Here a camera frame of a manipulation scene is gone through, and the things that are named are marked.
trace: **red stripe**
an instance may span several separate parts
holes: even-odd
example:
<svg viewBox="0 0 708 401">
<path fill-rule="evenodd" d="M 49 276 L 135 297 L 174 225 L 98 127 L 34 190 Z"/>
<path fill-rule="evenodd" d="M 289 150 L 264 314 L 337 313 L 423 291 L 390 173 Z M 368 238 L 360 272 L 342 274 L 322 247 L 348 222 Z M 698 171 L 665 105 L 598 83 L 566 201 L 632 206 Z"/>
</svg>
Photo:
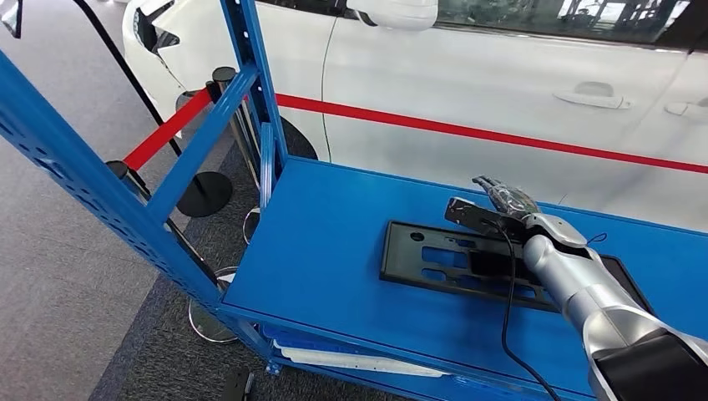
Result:
<svg viewBox="0 0 708 401">
<path fill-rule="evenodd" d="M 157 152 L 169 142 L 177 131 L 183 129 L 207 104 L 211 103 L 211 97 L 206 88 L 200 90 L 183 105 L 177 113 L 174 113 L 158 129 L 138 145 L 129 155 L 125 156 L 123 162 L 128 167 L 137 171 L 148 162 Z"/>
<path fill-rule="evenodd" d="M 627 163 L 635 163 L 637 165 L 653 165 L 655 167 L 663 167 L 672 170 L 694 171 L 696 173 L 708 174 L 708 166 L 706 165 L 694 165 L 681 161 L 656 159 L 654 157 L 640 155 L 629 155 L 626 153 L 613 152 L 611 150 L 586 148 L 584 146 L 552 142 L 550 140 L 536 140 L 534 138 L 502 134 L 499 132 L 487 131 L 485 129 L 470 128 L 427 119 L 417 119 L 415 117 L 407 117 L 400 114 L 345 106 L 344 104 L 334 104 L 322 102 L 320 100 L 300 98 L 297 96 L 290 96 L 289 94 L 278 94 L 276 97 L 280 106 L 291 107 L 293 109 L 316 111 L 318 113 L 340 115 L 342 117 L 364 119 L 377 123 L 400 125 L 402 127 L 426 129 L 430 131 L 443 132 L 446 134 L 466 136 L 468 138 L 475 138 L 478 140 L 491 140 L 505 144 L 528 146 L 530 148 L 555 150 L 557 152 L 571 153 L 574 155 L 625 161 Z"/>
</svg>

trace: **blue shelf frame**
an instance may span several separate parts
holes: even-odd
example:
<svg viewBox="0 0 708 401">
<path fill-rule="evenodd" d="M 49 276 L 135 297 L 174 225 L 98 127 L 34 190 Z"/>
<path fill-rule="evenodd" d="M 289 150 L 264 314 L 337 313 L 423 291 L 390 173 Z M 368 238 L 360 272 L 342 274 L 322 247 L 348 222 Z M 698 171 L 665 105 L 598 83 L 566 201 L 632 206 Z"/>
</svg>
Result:
<svg viewBox="0 0 708 401">
<path fill-rule="evenodd" d="M 266 360 L 273 352 L 242 317 L 220 310 L 222 292 L 192 261 L 165 225 L 191 177 L 215 145 L 229 118 L 248 96 L 256 137 L 264 157 L 261 180 L 265 206 L 287 161 L 285 136 L 254 0 L 220 0 L 240 66 L 215 107 L 147 205 L 127 188 L 52 105 L 0 53 L 0 135 L 83 204 L 146 261 L 222 321 Z"/>
</svg>

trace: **black wire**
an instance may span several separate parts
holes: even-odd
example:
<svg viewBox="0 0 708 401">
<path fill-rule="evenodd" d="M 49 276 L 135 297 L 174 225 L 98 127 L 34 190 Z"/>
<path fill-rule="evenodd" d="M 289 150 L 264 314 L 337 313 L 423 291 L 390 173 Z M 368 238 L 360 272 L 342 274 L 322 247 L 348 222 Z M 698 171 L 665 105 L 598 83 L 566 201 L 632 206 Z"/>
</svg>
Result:
<svg viewBox="0 0 708 401">
<path fill-rule="evenodd" d="M 597 236 L 592 237 L 592 238 L 590 239 L 590 241 L 588 241 L 588 243 L 590 243 L 590 242 L 602 242 L 602 241 L 604 241 L 604 240 L 606 240 L 606 239 L 607 239 L 607 233 L 606 233 L 606 232 L 601 232 L 601 233 L 599 233 Z"/>
<path fill-rule="evenodd" d="M 108 48 L 109 52 L 111 53 L 111 56 L 113 56 L 113 60 L 115 60 L 115 62 L 118 64 L 120 70 L 123 71 L 125 78 L 128 79 L 130 85 L 133 86 L 135 92 L 138 93 L 140 100 L 142 100 L 143 104 L 150 112 L 150 115 L 153 117 L 155 123 L 157 123 L 157 125 L 162 125 L 164 123 L 162 117 L 159 116 L 159 113 L 154 107 L 153 102 L 150 101 L 150 98 L 145 92 L 145 89 L 143 89 L 143 87 L 140 85 L 140 82 L 138 82 L 138 79 L 135 77 L 135 74 L 133 74 L 133 71 L 128 66 L 128 63 L 125 62 L 123 54 L 121 54 L 120 50 L 118 50 L 118 47 L 116 47 L 108 31 L 106 31 L 106 28 L 99 20 L 99 17 L 96 16 L 96 13 L 94 13 L 93 9 L 91 9 L 91 7 L 89 7 L 89 5 L 86 4 L 84 0 L 73 0 L 73 2 L 76 3 L 79 8 L 81 8 L 83 15 L 86 16 L 88 21 L 91 23 L 91 26 L 94 27 L 96 33 L 101 37 L 101 40 L 104 42 L 104 45 L 106 46 L 106 48 Z M 176 155 L 182 155 L 182 149 L 180 149 L 180 146 L 177 145 L 177 141 L 174 140 L 174 138 L 169 140 L 169 147 L 172 148 Z"/>
<path fill-rule="evenodd" d="M 494 226 L 497 228 L 497 231 L 501 233 L 504 236 L 504 239 L 507 242 L 507 245 L 509 247 L 509 255 L 511 256 L 511 282 L 509 283 L 509 293 L 507 297 L 507 308 L 504 311 L 504 325 L 502 326 L 502 348 L 504 348 L 504 352 L 507 353 L 507 355 L 514 360 L 514 362 L 518 363 L 521 365 L 522 368 L 526 369 L 529 373 L 531 373 L 531 376 L 534 376 L 536 380 L 544 386 L 546 392 L 551 396 L 551 398 L 554 401 L 560 401 L 560 397 L 555 393 L 555 391 L 551 388 L 551 386 L 544 380 L 544 378 L 541 377 L 541 375 L 534 370 L 534 368 L 531 368 L 526 362 L 522 361 L 521 358 L 517 357 L 511 349 L 509 349 L 507 345 L 507 328 L 508 328 L 508 317 L 509 317 L 509 312 L 511 312 L 511 304 L 513 301 L 513 287 L 514 287 L 514 279 L 516 278 L 516 256 L 513 253 L 513 244 L 509 237 L 507 236 L 507 233 L 502 229 L 502 227 L 499 224 L 494 224 Z"/>
</svg>

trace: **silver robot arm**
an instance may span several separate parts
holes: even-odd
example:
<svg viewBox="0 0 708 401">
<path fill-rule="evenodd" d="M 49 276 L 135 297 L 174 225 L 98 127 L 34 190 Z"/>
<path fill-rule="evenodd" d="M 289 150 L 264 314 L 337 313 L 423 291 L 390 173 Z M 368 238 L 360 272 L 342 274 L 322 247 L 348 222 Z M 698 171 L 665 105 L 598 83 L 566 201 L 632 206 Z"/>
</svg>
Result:
<svg viewBox="0 0 708 401">
<path fill-rule="evenodd" d="M 708 399 L 708 343 L 640 307 L 567 221 L 541 212 L 518 188 L 486 176 L 482 186 L 502 214 L 453 198 L 446 218 L 523 243 L 523 261 L 580 335 L 589 383 L 601 401 Z"/>
</svg>

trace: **blue shelf surface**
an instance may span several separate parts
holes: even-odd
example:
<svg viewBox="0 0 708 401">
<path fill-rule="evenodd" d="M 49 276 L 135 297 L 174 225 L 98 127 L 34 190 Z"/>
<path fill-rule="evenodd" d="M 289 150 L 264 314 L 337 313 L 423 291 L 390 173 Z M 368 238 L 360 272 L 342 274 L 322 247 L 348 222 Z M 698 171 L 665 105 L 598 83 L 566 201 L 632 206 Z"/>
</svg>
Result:
<svg viewBox="0 0 708 401">
<path fill-rule="evenodd" d="M 379 280 L 390 220 L 464 231 L 443 218 L 451 196 L 479 192 L 290 158 L 222 307 L 241 316 L 374 349 L 457 374 L 540 388 L 500 343 L 504 304 Z M 708 236 L 542 205 L 619 257 L 660 318 L 708 338 Z M 552 312 L 515 307 L 509 346 L 556 388 L 590 396 L 578 334 Z"/>
</svg>

